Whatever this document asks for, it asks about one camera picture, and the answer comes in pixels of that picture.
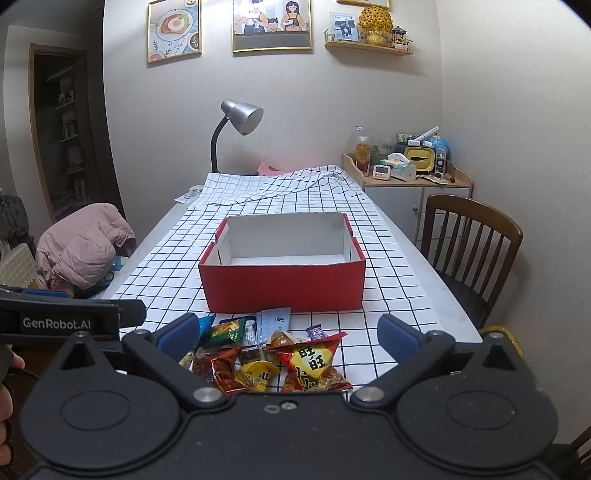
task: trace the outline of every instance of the chip bag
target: chip bag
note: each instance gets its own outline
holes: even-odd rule
[[[279,373],[279,368],[271,362],[258,360],[244,365],[236,372],[236,380],[255,392],[264,392],[269,380]]]
[[[220,322],[219,325],[212,327],[209,334],[202,337],[199,346],[202,348],[211,348],[214,346],[225,345],[227,343],[242,343],[244,338],[244,328],[246,321],[250,317],[240,317]]]
[[[193,355],[193,373],[224,391],[227,395],[247,390],[234,379],[234,363],[241,346],[205,351],[200,348]]]
[[[332,366],[335,352],[346,332],[318,340],[266,347],[265,351],[287,368],[282,392],[348,390],[351,384]]]

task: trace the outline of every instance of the pink object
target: pink object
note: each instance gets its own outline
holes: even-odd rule
[[[37,245],[37,288],[90,288],[113,265],[114,245],[122,247],[135,234],[110,203],[94,203],[60,220],[41,235]]]
[[[272,167],[266,161],[261,163],[256,171],[256,174],[260,175],[261,177],[277,177],[277,176],[283,175],[285,173],[289,173],[289,172],[279,170],[275,167]]]

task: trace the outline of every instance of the desk lamp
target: desk lamp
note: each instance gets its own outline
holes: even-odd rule
[[[212,136],[212,172],[214,173],[219,173],[217,170],[217,138],[228,120],[238,133],[248,135],[261,123],[263,114],[263,110],[259,106],[250,103],[238,103],[229,99],[222,102],[222,112],[224,112],[224,117],[217,125]]]

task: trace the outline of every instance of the chair seat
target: chair seat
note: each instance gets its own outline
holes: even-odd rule
[[[488,304],[468,285],[446,273],[439,271],[437,273],[462,306],[468,318],[477,328],[481,328],[491,312]]]

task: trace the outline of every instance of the white tablecloth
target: white tablecloth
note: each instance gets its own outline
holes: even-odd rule
[[[396,366],[378,344],[376,327],[382,314],[390,312],[422,332],[445,328],[372,201],[336,166],[281,177],[209,174],[202,195],[112,298],[143,300],[148,308],[143,328],[151,331],[185,312],[209,314],[197,261],[225,217],[334,211],[348,215],[367,257],[363,308],[352,312],[292,314],[291,331],[305,338],[305,328],[320,323],[328,334],[347,332],[334,365],[358,388]],[[252,312],[215,313],[218,322]],[[282,379],[277,379],[273,388],[281,383]]]

